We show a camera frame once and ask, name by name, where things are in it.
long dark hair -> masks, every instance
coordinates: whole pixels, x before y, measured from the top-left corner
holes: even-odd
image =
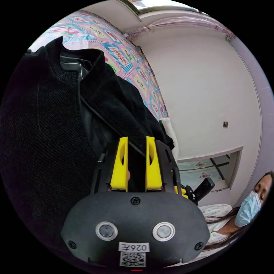
[[[270,171],[270,172],[267,172],[258,182],[257,184],[267,175],[270,175],[271,178],[272,178],[272,185],[274,184],[274,172],[273,171]],[[240,207],[235,207],[233,208],[228,214],[226,214],[225,216],[223,217],[216,217],[216,216],[209,216],[209,217],[206,217],[206,223],[207,224],[212,224],[212,223],[218,223],[218,222],[221,222],[221,221],[224,221],[224,220],[227,220],[227,219],[230,219],[234,216],[237,215],[238,211],[239,211]],[[236,240],[238,237],[240,237],[244,232],[245,230],[247,230],[249,228],[249,226],[251,225],[251,223],[249,223],[248,225],[246,226],[243,226],[241,227],[239,230],[237,230],[236,232],[232,233],[231,235],[227,236],[225,239],[219,241],[219,242],[216,242],[216,243],[210,243],[208,245],[205,246],[204,250],[203,251],[207,251],[207,250],[211,250],[211,249],[216,249],[216,248],[220,248],[220,247],[223,247],[223,246],[226,246],[227,244],[231,243],[232,241]]]

patterned fabric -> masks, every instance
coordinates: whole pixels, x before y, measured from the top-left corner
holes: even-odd
[[[160,120],[167,111],[155,76],[141,52],[109,22],[86,11],[63,18],[46,30],[31,46],[36,51],[55,38],[63,36],[70,50],[94,48],[105,54],[105,61],[115,73],[132,83],[140,92],[145,106]]]

face mask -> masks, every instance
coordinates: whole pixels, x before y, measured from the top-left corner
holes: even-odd
[[[261,202],[259,196],[252,191],[242,202],[234,221],[235,225],[242,227],[249,224],[260,210]]]

knit fabric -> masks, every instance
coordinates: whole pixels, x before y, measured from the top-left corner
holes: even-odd
[[[70,51],[62,41],[25,54],[9,81],[0,112],[0,172],[27,228],[52,251],[72,259],[60,231],[73,205],[89,195],[98,156],[81,119],[78,73],[63,70],[60,55],[93,64],[81,81],[81,95],[137,148],[145,153],[146,136],[174,145],[139,91],[116,76],[102,51]]]

white wall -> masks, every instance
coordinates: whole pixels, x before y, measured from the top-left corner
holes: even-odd
[[[199,27],[159,29],[134,43],[155,73],[177,135],[179,159],[243,146],[230,191],[234,205],[253,173],[261,137],[257,93],[242,59],[223,34]],[[216,192],[210,195],[212,204],[219,200]]]

